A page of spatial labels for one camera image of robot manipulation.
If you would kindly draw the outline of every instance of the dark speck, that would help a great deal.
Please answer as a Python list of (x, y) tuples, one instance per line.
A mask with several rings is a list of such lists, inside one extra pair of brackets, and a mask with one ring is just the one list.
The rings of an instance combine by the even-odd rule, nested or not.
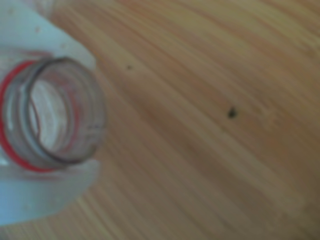
[(238, 112), (236, 108), (233, 106), (230, 111), (228, 112), (228, 118), (229, 119), (234, 119), (238, 115)]

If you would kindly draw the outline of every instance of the red plastic band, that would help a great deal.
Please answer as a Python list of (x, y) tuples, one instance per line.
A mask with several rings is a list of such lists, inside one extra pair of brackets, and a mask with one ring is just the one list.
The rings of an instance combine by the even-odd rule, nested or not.
[[(14, 79), (14, 77), (19, 74), (21, 71), (29, 67), (31, 64), (35, 63), (35, 61), (25, 61), (14, 68), (3, 80), (0, 84), (0, 116), (3, 114), (3, 108), (5, 103), (5, 93), (6, 90)], [(36, 166), (31, 165), (27, 160), (21, 158), (15, 150), (12, 148), (11, 144), (9, 143), (6, 133), (5, 133), (5, 124), (3, 118), (0, 117), (0, 145), (5, 153), (19, 166), (23, 167), (24, 169), (37, 172), (37, 173), (49, 173), (54, 171), (53, 169), (43, 169)]]

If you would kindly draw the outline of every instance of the wood grain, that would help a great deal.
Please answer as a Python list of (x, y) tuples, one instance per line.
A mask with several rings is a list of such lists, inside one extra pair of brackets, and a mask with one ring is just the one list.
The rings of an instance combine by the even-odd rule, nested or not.
[(318, 0), (86, 0), (53, 20), (98, 59), (103, 168), (0, 240), (320, 238)]

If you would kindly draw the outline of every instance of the bottle neck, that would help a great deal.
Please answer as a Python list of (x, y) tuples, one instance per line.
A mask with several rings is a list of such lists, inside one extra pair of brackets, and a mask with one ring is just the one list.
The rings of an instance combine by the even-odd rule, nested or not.
[(0, 99), (0, 143), (25, 169), (51, 172), (94, 154), (105, 127), (104, 101), (95, 79), (77, 62), (21, 63), (2, 82)]

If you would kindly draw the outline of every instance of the table surface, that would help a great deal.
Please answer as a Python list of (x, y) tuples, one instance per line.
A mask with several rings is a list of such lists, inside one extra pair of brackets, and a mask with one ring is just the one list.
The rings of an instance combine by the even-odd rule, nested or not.
[(319, 239), (318, 0), (78, 1), (53, 21), (98, 59), (101, 175), (0, 240)]

